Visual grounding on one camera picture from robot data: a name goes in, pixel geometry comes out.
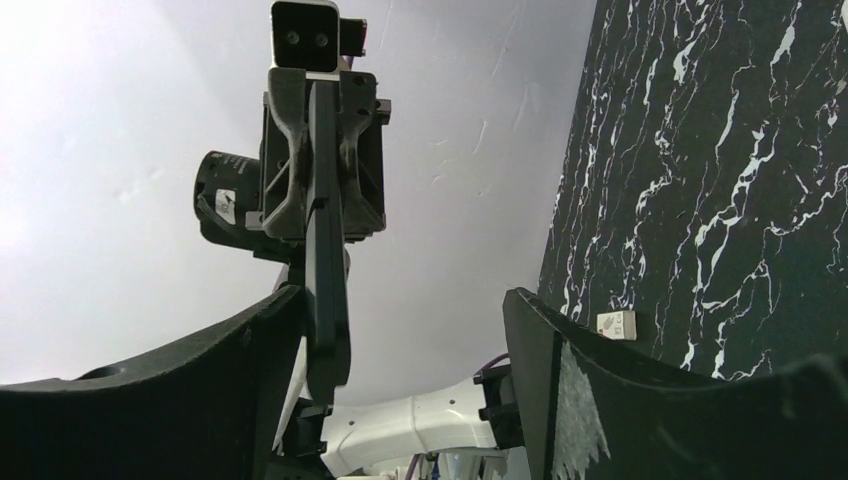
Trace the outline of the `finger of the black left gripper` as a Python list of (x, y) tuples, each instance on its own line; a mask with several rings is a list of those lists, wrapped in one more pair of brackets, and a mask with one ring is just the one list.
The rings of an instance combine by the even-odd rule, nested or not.
[(371, 73), (339, 74), (339, 183), (344, 236), (364, 240), (386, 228), (383, 128), (391, 101), (377, 95)]
[(310, 141), (302, 69), (272, 67), (264, 94), (262, 230), (278, 240), (306, 237)]

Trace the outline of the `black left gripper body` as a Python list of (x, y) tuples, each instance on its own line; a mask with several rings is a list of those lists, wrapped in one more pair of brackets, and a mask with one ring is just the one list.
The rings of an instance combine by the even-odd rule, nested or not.
[(254, 257), (300, 263), (304, 248), (261, 230), (261, 164), (257, 159), (210, 151), (202, 159), (193, 190), (194, 213), (207, 241), (249, 251)]

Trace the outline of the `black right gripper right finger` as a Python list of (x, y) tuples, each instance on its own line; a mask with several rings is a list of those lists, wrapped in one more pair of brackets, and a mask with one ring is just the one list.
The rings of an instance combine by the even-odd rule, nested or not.
[(503, 300), (535, 479), (843, 479), (847, 360), (817, 354), (744, 381), (644, 356), (524, 289)]

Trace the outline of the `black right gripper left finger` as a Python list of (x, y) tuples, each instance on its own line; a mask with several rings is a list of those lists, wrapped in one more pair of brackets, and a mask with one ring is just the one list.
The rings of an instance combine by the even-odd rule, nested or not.
[(74, 380), (1, 390), (5, 479), (261, 479), (307, 308), (243, 312)]

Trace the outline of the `black cylindrical remote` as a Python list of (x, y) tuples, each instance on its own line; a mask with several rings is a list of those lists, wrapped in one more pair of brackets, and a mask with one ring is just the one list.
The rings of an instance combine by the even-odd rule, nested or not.
[(338, 181), (336, 88), (315, 82), (309, 94), (312, 167), (307, 192), (307, 385), (315, 402), (331, 405), (350, 373), (344, 229)]

